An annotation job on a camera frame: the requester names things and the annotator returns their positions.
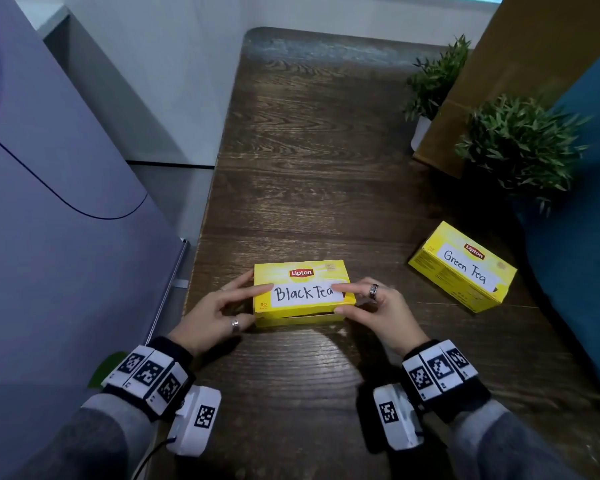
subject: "dark wood tabletop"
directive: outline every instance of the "dark wood tabletop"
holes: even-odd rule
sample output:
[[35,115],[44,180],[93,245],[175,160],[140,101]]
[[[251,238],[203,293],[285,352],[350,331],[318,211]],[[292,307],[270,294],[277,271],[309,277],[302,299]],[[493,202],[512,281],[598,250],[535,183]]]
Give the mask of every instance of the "dark wood tabletop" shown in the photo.
[[[600,389],[519,273],[473,315],[406,261],[442,220],[513,265],[461,187],[409,157],[408,69],[243,55],[185,312],[257,262],[344,259],[400,290],[431,337],[450,338],[494,396],[588,478],[600,478]],[[152,478],[449,478],[445,446],[387,452],[371,392],[396,358],[351,322],[253,330],[196,375],[223,395],[199,460],[162,452]]]

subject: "ring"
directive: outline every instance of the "ring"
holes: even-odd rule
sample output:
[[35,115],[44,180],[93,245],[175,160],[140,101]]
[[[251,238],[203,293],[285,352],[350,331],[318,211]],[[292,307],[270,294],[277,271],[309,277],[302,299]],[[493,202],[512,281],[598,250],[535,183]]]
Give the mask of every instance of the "ring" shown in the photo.
[[369,290],[369,298],[376,299],[376,292],[378,291],[378,285],[371,285],[371,290]]
[[237,318],[231,321],[231,333],[238,333],[240,331],[240,322]]

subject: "sleeve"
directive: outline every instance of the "sleeve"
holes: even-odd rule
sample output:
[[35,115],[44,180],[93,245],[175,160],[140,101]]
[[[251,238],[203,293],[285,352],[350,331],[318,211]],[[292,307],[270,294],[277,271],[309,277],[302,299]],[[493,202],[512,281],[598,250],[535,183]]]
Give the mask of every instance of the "sleeve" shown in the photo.
[[96,394],[8,479],[126,479],[149,448],[153,432],[144,412],[115,395]]
[[449,455],[460,480],[583,480],[497,401],[461,414],[451,427]]

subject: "person's left hand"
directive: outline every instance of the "person's left hand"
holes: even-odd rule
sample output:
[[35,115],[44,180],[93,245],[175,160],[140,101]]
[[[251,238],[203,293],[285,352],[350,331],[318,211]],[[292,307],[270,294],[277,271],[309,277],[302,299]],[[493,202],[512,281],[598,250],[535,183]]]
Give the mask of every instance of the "person's left hand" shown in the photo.
[[254,322],[254,315],[241,313],[228,317],[222,314],[222,309],[229,303],[252,298],[273,288],[273,283],[240,288],[252,277],[253,270],[247,271],[220,290],[206,295],[192,311],[183,316],[181,322],[168,334],[168,338],[196,356],[231,337],[234,319],[240,323],[240,331],[247,329]]

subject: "artificial plant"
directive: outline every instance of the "artificial plant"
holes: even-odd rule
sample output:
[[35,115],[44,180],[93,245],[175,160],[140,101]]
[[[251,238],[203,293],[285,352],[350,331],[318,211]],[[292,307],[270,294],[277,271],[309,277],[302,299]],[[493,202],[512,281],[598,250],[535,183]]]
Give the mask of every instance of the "artificial plant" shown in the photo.
[[531,98],[500,96],[474,110],[456,152],[506,194],[535,199],[549,214],[556,198],[571,188],[586,145],[574,146],[589,118],[547,110]]
[[453,45],[449,45],[440,58],[422,62],[416,59],[414,64],[420,69],[407,79],[407,85],[413,90],[413,97],[405,108],[407,119],[417,119],[424,116],[430,120],[436,117],[438,108],[447,98],[453,87],[458,74],[464,67],[469,56],[471,40],[464,35],[456,39]]

